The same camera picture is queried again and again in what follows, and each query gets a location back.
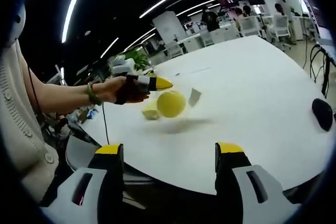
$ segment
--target computer mouse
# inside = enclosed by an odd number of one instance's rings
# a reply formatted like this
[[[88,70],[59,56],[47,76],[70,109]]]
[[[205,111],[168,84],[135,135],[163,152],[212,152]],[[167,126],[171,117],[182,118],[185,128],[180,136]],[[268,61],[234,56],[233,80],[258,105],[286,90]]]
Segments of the computer mouse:
[[[333,120],[332,109],[330,105],[327,102],[316,98],[313,101],[311,107],[321,128],[325,131],[330,131]]]

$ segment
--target white cardigan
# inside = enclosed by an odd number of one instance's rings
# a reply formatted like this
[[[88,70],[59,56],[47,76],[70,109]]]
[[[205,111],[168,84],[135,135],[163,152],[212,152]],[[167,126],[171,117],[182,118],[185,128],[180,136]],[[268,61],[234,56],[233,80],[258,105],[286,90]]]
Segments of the white cardigan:
[[[0,60],[0,129],[22,184],[40,202],[54,178],[58,156],[43,140],[23,81],[18,52],[16,41],[4,49]]]

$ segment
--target wrist bracelet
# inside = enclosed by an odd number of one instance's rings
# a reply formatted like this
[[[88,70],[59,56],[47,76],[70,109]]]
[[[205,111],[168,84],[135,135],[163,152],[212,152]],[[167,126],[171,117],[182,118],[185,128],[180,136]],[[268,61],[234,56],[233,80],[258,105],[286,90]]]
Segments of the wrist bracelet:
[[[93,104],[101,105],[102,101],[94,94],[94,92],[92,90],[92,85],[93,85],[92,82],[88,83],[87,94],[89,96],[89,100]]]

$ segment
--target green plant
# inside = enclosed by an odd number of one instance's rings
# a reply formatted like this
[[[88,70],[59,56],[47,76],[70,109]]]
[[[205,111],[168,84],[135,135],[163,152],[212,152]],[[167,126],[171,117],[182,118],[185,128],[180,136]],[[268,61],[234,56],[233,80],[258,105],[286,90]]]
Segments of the green plant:
[[[134,68],[136,70],[142,70],[145,69],[146,66],[149,66],[148,60],[147,60],[147,55],[144,55],[142,53],[139,53],[138,51],[136,51],[136,49],[132,49],[130,51],[128,51],[125,54],[125,58],[129,59],[132,58],[135,62],[135,66]]]

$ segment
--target yellow ball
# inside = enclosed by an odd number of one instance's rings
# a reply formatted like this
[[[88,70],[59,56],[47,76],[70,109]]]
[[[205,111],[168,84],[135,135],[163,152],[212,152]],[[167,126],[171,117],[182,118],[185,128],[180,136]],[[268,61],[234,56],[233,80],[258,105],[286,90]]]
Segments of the yellow ball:
[[[167,91],[159,96],[156,102],[158,111],[166,118],[174,118],[185,108],[185,98],[177,91]]]

